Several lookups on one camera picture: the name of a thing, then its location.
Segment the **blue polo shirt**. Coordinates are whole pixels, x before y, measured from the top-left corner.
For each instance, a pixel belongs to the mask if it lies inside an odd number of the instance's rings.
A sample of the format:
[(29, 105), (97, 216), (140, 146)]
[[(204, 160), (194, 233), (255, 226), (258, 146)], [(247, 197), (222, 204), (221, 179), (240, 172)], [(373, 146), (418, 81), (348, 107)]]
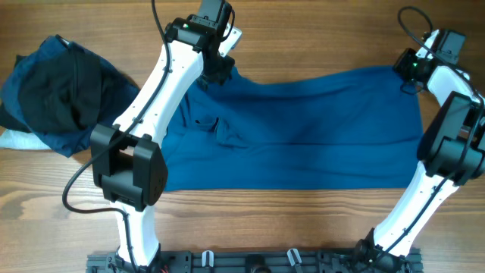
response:
[(423, 133), (389, 66), (260, 84), (193, 84), (167, 129), (167, 190), (403, 188)]

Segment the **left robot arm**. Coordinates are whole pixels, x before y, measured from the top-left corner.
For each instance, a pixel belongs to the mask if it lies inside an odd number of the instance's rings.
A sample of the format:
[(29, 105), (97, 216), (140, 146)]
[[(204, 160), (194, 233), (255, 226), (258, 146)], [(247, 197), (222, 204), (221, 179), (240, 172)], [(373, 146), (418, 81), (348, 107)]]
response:
[(223, 83), (234, 60), (228, 55), (242, 32), (230, 23), (177, 18), (163, 31), (157, 63), (141, 91), (111, 126), (91, 135), (94, 184), (117, 214), (119, 247), (90, 256), (88, 272), (163, 271), (154, 205), (167, 183), (161, 144), (182, 98), (199, 78)]

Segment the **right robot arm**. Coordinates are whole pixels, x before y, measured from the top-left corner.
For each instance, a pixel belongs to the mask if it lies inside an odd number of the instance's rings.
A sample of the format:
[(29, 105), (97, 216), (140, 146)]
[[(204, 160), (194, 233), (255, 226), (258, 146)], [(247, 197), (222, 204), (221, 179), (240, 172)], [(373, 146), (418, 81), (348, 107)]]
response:
[(391, 213), (355, 246), (352, 272), (405, 272), (414, 240), (442, 203), (484, 172), (484, 98), (468, 75), (430, 53), (406, 49), (393, 67), (422, 83), (440, 110), (418, 145), (411, 183)]

